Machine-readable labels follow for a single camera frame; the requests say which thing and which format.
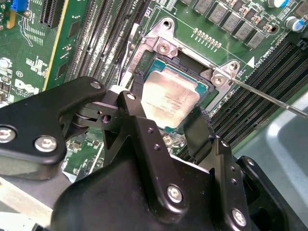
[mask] green circuit board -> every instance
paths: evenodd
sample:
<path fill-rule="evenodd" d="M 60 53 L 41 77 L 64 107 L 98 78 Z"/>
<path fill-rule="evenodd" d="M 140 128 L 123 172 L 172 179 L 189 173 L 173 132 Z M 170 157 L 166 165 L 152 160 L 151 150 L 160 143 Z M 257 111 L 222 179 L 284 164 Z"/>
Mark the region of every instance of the green circuit board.
<path fill-rule="evenodd" d="M 116 83 L 120 68 L 116 61 L 121 60 L 116 54 L 125 49 L 133 16 L 140 21 L 125 67 L 134 61 L 142 38 L 168 17 L 175 24 L 174 38 L 215 67 L 238 61 L 237 78 L 241 81 L 249 78 L 288 35 L 288 17 L 304 20 L 305 26 L 308 19 L 307 13 L 300 13 L 305 8 L 303 0 L 289 0 L 283 8 L 270 8 L 266 0 L 208 0 L 210 7 L 205 10 L 199 3 L 206 0 L 153 0 L 144 11 L 138 11 L 144 16 L 134 12 L 143 4 L 141 0 L 65 0 L 59 23 L 51 28 L 41 22 L 48 1 L 29 0 L 26 11 L 15 12 L 11 9 L 13 0 L 0 0 L 1 101 L 13 103 L 81 75 L 92 76 L 107 86 Z M 231 15 L 239 19 L 234 31 L 242 33 L 228 31 L 226 21 Z M 245 30 L 249 30 L 247 36 L 243 35 Z M 254 39 L 257 34 L 261 42 Z M 135 71 L 146 72 L 154 55 L 146 51 Z M 211 115 L 236 89 L 233 86 L 221 98 Z M 200 105 L 205 108 L 215 95 L 214 90 Z M 183 142 L 178 143 L 172 153 L 177 155 L 183 146 Z M 99 129 L 68 141 L 67 147 L 63 169 L 72 181 L 102 166 L 103 136 Z"/>

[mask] screw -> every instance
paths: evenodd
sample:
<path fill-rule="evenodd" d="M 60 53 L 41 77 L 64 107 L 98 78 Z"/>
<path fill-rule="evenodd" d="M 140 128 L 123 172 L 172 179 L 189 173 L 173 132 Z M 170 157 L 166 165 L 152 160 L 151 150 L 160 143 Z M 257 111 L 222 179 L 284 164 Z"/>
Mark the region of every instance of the screw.
<path fill-rule="evenodd" d="M 228 147 L 228 144 L 225 141 L 221 141 L 222 145 Z"/>
<path fill-rule="evenodd" d="M 92 87 L 96 88 L 96 89 L 100 89 L 100 88 L 101 88 L 100 84 L 97 83 L 97 82 L 92 82 L 92 83 L 90 83 L 90 85 L 91 85 Z"/>
<path fill-rule="evenodd" d="M 183 199 L 181 191 L 173 185 L 168 186 L 167 194 L 170 200 L 174 203 L 180 203 Z"/>
<path fill-rule="evenodd" d="M 29 17 L 29 16 L 30 16 L 30 12 L 29 12 L 29 11 L 25 11 L 25 12 L 24 12 L 24 15 L 25 15 L 26 17 Z"/>
<path fill-rule="evenodd" d="M 166 145 L 171 145 L 173 143 L 173 140 L 170 136 L 164 136 L 163 141 Z"/>
<path fill-rule="evenodd" d="M 49 153 L 57 148 L 57 141 L 51 136 L 41 136 L 34 142 L 34 146 L 41 152 Z"/>
<path fill-rule="evenodd" d="M 0 143 L 8 143 L 16 137 L 16 132 L 10 128 L 0 127 Z"/>
<path fill-rule="evenodd" d="M 231 71 L 235 71 L 235 70 L 237 69 L 237 64 L 232 63 L 232 64 L 229 66 L 229 69 L 230 69 Z"/>
<path fill-rule="evenodd" d="M 135 100 L 135 99 L 136 99 L 136 96 L 134 96 L 132 93 L 127 93 L 126 95 L 127 95 L 127 97 L 129 97 L 131 100 Z"/>
<path fill-rule="evenodd" d="M 252 166 L 255 165 L 255 163 L 252 161 L 252 159 L 247 159 L 247 162 L 248 162 L 250 165 L 252 165 Z"/>
<path fill-rule="evenodd" d="M 240 225 L 242 227 L 246 226 L 246 219 L 245 219 L 244 215 L 240 212 L 240 210 L 234 208 L 232 210 L 232 215 L 233 215 L 233 218 L 238 225 Z"/>

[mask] dimm slot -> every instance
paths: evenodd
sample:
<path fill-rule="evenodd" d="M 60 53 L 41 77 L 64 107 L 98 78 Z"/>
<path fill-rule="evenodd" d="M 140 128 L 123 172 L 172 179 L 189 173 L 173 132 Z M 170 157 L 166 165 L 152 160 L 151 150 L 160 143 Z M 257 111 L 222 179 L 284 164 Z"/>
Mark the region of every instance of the dimm slot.
<path fill-rule="evenodd" d="M 272 55 L 267 58 L 273 60 L 273 62 L 265 61 L 263 65 L 261 65 L 256 71 L 251 74 L 251 76 L 247 79 L 245 83 L 251 85 L 254 88 L 258 86 L 258 84 L 268 74 L 269 70 L 272 70 L 274 67 L 276 67 L 284 58 L 284 56 L 292 50 L 293 47 L 294 46 L 292 44 L 289 44 L 287 42 L 281 44 L 281 47 L 279 47 L 279 49 L 277 50 L 274 50 Z M 222 123 L 226 118 L 228 118 L 230 114 L 232 114 L 233 109 L 236 108 L 248 96 L 248 94 L 248 92 L 242 89 L 238 89 L 236 93 L 232 96 L 232 98 L 223 105 L 223 108 L 219 110 L 219 113 L 217 113 L 213 117 L 212 126 L 215 130 L 220 123 Z"/>
<path fill-rule="evenodd" d="M 131 12 L 131 14 L 130 14 L 131 16 L 130 16 L 130 19 L 128 21 L 128 25 L 124 26 L 123 35 L 122 35 L 120 43 L 118 45 L 119 48 L 123 47 L 126 44 L 126 41 L 127 41 L 129 34 L 130 34 L 130 31 L 133 27 L 133 24 L 136 21 L 136 18 L 140 13 L 141 6 L 142 6 L 142 2 L 141 1 L 137 2 L 135 9 Z M 113 70 L 116 69 L 115 63 L 116 63 L 116 61 L 119 60 L 119 56 L 121 54 L 121 51 L 122 51 L 122 49 L 116 49 L 116 52 L 114 54 L 111 65 L 109 66 L 109 68 L 107 68 L 107 71 L 106 71 L 106 74 L 105 74 L 105 76 L 106 76 L 105 82 L 106 82 L 107 87 L 110 87 L 112 85 L 113 80 L 115 78 L 115 76 L 111 75 L 111 73 L 113 72 Z"/>
<path fill-rule="evenodd" d="M 70 81 L 74 78 L 79 77 L 80 69 L 82 67 L 83 60 L 87 52 L 88 44 L 90 43 L 90 39 L 92 37 L 94 28 L 97 24 L 99 14 L 104 3 L 104 0 L 94 0 L 91 10 L 85 17 L 86 20 L 82 28 L 78 49 L 74 54 L 72 65 L 69 69 L 68 74 L 66 75 L 66 81 Z"/>
<path fill-rule="evenodd" d="M 281 67 L 276 68 L 276 73 L 273 73 L 272 76 L 273 78 L 269 78 L 263 83 L 260 83 L 258 86 L 258 89 L 262 92 L 268 92 L 269 88 L 273 86 L 274 83 L 276 83 L 285 73 L 289 70 L 290 66 L 294 65 L 299 59 L 301 59 L 301 56 L 298 55 L 299 52 L 296 52 L 295 54 L 292 54 L 290 60 L 290 63 L 284 63 Z M 250 109 L 250 106 L 253 105 L 259 97 L 255 94 L 251 94 L 252 97 L 250 97 L 249 101 L 242 101 L 238 107 L 240 108 L 239 111 L 237 111 L 235 114 L 232 114 L 227 118 L 229 123 L 224 123 L 223 126 L 217 126 L 216 130 L 217 132 L 221 132 L 223 130 L 228 130 L 229 127 L 232 125 L 232 121 L 234 121 L 235 117 L 238 115 L 244 114 L 247 110 Z"/>
<path fill-rule="evenodd" d="M 109 59 L 109 55 L 112 52 L 112 50 L 117 49 L 118 47 L 115 45 L 116 41 L 119 39 L 120 32 L 123 30 L 123 27 L 127 24 L 127 13 L 129 9 L 131 8 L 133 1 L 128 0 L 126 4 L 121 9 L 120 16 L 117 20 L 117 24 L 115 28 L 113 29 L 112 35 L 106 45 L 105 51 L 103 53 L 103 58 L 100 59 L 98 68 L 95 70 L 95 78 L 99 80 L 100 82 L 104 83 L 104 70 L 107 67 L 106 61 Z"/>
<path fill-rule="evenodd" d="M 286 89 L 288 89 L 289 86 L 291 86 L 291 84 L 293 82 L 296 81 L 296 79 L 300 79 L 299 76 L 301 74 L 303 74 L 303 72 L 307 69 L 307 65 L 304 66 L 300 66 L 299 68 L 297 68 L 295 71 L 290 71 L 291 73 L 288 75 L 290 76 L 290 78 L 288 79 L 281 79 L 280 84 L 275 84 L 274 86 L 272 85 L 272 87 L 268 90 L 269 92 L 273 92 L 273 94 L 271 94 L 272 97 L 274 98 L 278 98 L 281 95 L 282 91 L 285 91 Z M 232 131 L 233 129 L 236 129 L 237 131 L 244 129 L 244 127 L 250 123 L 251 121 L 253 121 L 259 114 L 259 112 L 263 111 L 265 106 L 268 104 L 268 101 L 264 100 L 263 98 L 257 96 L 257 101 L 254 101 L 253 103 L 251 103 L 249 109 L 250 111 L 247 112 L 246 114 L 242 114 L 240 118 L 237 118 L 239 121 L 241 121 L 241 125 L 240 126 L 230 126 L 229 129 L 226 129 L 226 131 Z M 228 134 L 223 134 L 222 136 L 224 137 L 224 139 L 226 140 L 231 140 L 234 136 L 233 134 L 234 132 L 228 133 Z"/>
<path fill-rule="evenodd" d="M 306 84 L 308 84 L 308 78 L 302 79 L 302 81 L 300 83 L 298 83 L 295 87 L 292 88 L 291 91 L 289 91 L 288 94 L 285 95 L 285 97 L 281 98 L 281 100 L 283 101 L 287 101 L 288 99 L 290 99 L 297 91 L 299 91 L 300 89 L 302 89 Z M 244 130 L 244 133 L 242 133 L 240 136 L 238 136 L 237 138 L 233 138 L 233 140 L 229 140 L 227 141 L 231 147 L 235 147 L 237 144 L 239 144 L 245 137 L 247 137 L 251 132 L 253 132 L 255 130 L 255 127 L 259 124 L 262 124 L 264 122 L 267 121 L 268 117 L 270 117 L 274 112 L 276 112 L 279 109 L 278 106 L 276 106 L 275 104 L 271 104 L 271 108 L 266 108 L 262 114 L 262 117 L 258 119 L 258 121 L 256 122 L 256 125 L 253 127 L 249 127 L 247 126 L 247 129 Z"/>
<path fill-rule="evenodd" d="M 81 76 L 87 75 L 93 77 L 91 72 L 93 68 L 95 69 L 94 63 L 97 57 L 100 57 L 106 41 L 109 39 L 110 31 L 114 26 L 115 18 L 118 15 L 118 10 L 116 10 L 116 12 L 111 15 L 114 3 L 114 0 L 108 1 L 104 8 L 98 25 L 95 28 L 95 34 L 92 38 L 91 44 L 88 47 L 87 55 L 81 70 Z M 118 8 L 121 7 L 121 4 L 123 4 L 123 1 L 117 2 Z"/>

